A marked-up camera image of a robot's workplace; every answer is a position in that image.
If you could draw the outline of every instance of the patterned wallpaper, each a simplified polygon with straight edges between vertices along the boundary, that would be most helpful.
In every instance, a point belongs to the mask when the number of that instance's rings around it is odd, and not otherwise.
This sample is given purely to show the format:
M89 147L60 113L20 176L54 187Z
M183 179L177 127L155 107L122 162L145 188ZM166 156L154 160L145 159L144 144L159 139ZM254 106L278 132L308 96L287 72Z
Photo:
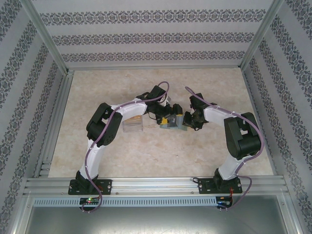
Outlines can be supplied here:
M304 233L312 233L311 17L311 1L285 1L244 71Z
M34 0L69 68L238 65L272 0Z
M0 0L0 234L32 177L62 81L18 0Z

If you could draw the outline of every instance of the enclosure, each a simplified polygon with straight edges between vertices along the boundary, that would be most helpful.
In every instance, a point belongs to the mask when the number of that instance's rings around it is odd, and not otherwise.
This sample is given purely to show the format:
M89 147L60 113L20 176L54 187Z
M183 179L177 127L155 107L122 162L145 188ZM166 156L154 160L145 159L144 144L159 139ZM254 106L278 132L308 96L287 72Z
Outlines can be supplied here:
M311 4L1 0L0 233L312 233ZM254 114L265 149L239 173L253 179L246 197L220 212L193 182L226 160L223 128L162 129L143 115L142 131L120 126L107 147L110 194L83 214L88 196L68 189L90 118L164 80L183 113L189 86Z

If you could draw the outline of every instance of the black mounting plate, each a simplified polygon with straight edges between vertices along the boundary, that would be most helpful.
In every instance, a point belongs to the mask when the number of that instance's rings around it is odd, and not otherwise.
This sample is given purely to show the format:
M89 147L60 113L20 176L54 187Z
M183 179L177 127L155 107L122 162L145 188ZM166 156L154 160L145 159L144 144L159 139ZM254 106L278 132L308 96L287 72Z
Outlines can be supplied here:
M198 184L199 194L229 194L230 188L233 194L241 194L243 192L240 179L236 177L231 181L230 186L217 188L213 178L193 178L193 182Z
M96 186L101 189L102 195L110 195L112 190L111 179L97 179ZM93 189L91 193L87 192L76 179L69 183L68 195L98 195L98 191Z

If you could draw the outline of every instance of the cable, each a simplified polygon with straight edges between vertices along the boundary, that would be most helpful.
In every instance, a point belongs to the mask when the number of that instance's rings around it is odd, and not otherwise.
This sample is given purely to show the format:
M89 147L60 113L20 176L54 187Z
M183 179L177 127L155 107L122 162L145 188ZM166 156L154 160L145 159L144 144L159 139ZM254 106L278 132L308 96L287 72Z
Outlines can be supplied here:
M207 105L211 106L212 108L221 110L221 111L223 111L223 112L225 112L225 113L227 113L227 114L231 114L231 115L233 115L233 116L236 116L236 117L241 118L242 120L246 121L246 122L249 123L249 124L256 130L256 132L258 133L259 139L260 139L260 142L261 142L260 150L259 150L259 152L258 152L257 154L255 154L254 156L252 156L252 157L250 157L250 158L248 158L248 159L242 161L242 163L238 166L238 168L237 168L237 169L235 170L235 172L234 172L234 173L238 176L238 174L237 174L238 171L241 169L241 167L242 167L247 161L252 160L252 159L258 157L258 156L262 153L263 148L264 148L264 137L263 137L261 131L259 130L259 128L257 128L257 126L256 126L254 123L252 123L250 120L246 119L245 117L243 117L243 116L241 116L241 115L239 115L239 114L236 114L235 112L231 112L231 111L228 111L228 110L223 109L223 108L221 108L221 107L217 107L217 106L212 105L210 102L207 102L207 101L205 101L204 99L202 99L201 97L199 97L198 95L196 95L196 94L194 93L194 91L193 91L191 88L187 87L187 86L185 86L185 89L186 89L189 93L191 93L194 97L196 97L197 99L203 101L204 103L206 103ZM251 186L252 186L252 184L253 184L253 180L252 180L249 176L240 175L240 176L238 176L238 177L239 177L239 178L246 178L246 179L249 179L250 183L249 183L248 188L247 188L246 191L244 192L244 194L240 197L240 199L239 199L233 206L229 207L228 210L229 210L229 209L232 209L232 208L235 207L239 202L241 202L241 200L246 196L246 194L248 193L249 189L251 188Z
M166 82L166 81L162 81L161 83L158 84L158 86L160 86L161 84L164 84L164 83L167 84L167 90L165 91L164 94L160 95L159 97L152 98L152 99L149 99L149 100L129 101L129 102L127 102L127 103L124 103L124 104L119 105L116 109L114 109L113 112L111 113L111 115L109 116L109 118L108 118L108 120L107 120L107 123L106 123L106 125L105 125L103 131L101 132L101 134L98 136L98 138L92 143L92 145L91 145L90 148L88 149L87 154L86 154L86 158L84 159L84 169L85 169L85 171L86 171L88 180L90 181L90 183L92 184L92 186L98 191L99 198L100 198L100 202L98 203L98 205L97 205L94 209L92 209L92 210L90 210L90 211L86 211L86 210L83 209L84 205L86 204L86 203L83 203L83 205L82 205L82 207L81 207L82 212L87 212L87 213L94 212L94 211L96 211L96 210L101 206L101 204L102 204L102 202L103 202L103 196L102 196L101 190L100 190L100 189L96 186L96 184L92 181L92 179L91 179L91 177L90 177L90 175L89 175L89 172L88 172L88 170L87 170L87 168L88 168L88 166L87 166L87 160L88 160L88 156L89 156L89 154L90 154L92 148L93 148L93 147L95 146L95 144L97 144L98 141L104 136L104 133L105 133L105 131L106 131L108 125L110 124L110 122L111 122L111 120L112 120L112 118L113 118L113 116L114 116L114 113L115 113L117 110L119 110L120 108L122 108L122 107L124 107L124 106L127 106L127 105L130 105L130 104L143 103L143 102L149 102L149 101L156 101L156 100L161 99L163 96L167 95L167 93L168 93L168 91L169 91L169 88L170 88L169 83Z
M219 207L225 209L226 211L228 211L228 209L229 209L229 208L227 208L226 206L220 205L220 204L218 203L217 208L219 208Z
M152 117L150 116L150 113L149 113L149 112L148 112L148 117L151 118L151 119L153 119L153 120L156 120L156 121L157 121L157 119L152 118Z
M167 94L165 96L165 99L162 102L159 102L159 104L162 104L167 99Z

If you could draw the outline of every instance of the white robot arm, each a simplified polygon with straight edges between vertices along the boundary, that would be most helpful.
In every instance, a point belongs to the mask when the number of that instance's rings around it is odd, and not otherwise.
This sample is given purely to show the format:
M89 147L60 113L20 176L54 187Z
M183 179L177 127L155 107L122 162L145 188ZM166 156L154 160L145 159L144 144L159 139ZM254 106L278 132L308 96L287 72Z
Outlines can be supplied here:
M141 99L139 98L135 98L133 99L133 101L139 101ZM113 105L111 106L111 110L114 110L118 107L118 105ZM122 116L121 122L132 118L134 116L141 116L143 114L145 114L147 109L147 105L144 102L141 103L134 103L134 104L130 104L127 106L124 106L122 108L120 108L119 110L116 111L116 113L119 113ZM88 140L88 149L91 147L91 145L93 144L93 140L89 139ZM98 176L98 166L99 163L101 162L104 150L106 148L106 145L95 145L90 153L89 153L89 157L87 159L87 170L88 173L90 175L91 179L94 179L96 176ZM81 169L80 169L80 174L84 177L87 178L87 174L86 174L86 170L85 170L85 165L83 164Z
M216 108L208 106L195 96L191 96L190 101L193 113L185 113L184 125L197 131L202 128L204 123L213 122L225 129L229 154L225 162L215 171L214 183L219 190L222 186L227 190L230 187L229 184L235 179L237 180L236 173L242 163L259 152L261 147L259 135L249 123L234 116L233 113L228 114L218 109L219 106L215 103L212 104ZM252 113L244 113L241 116L257 126Z

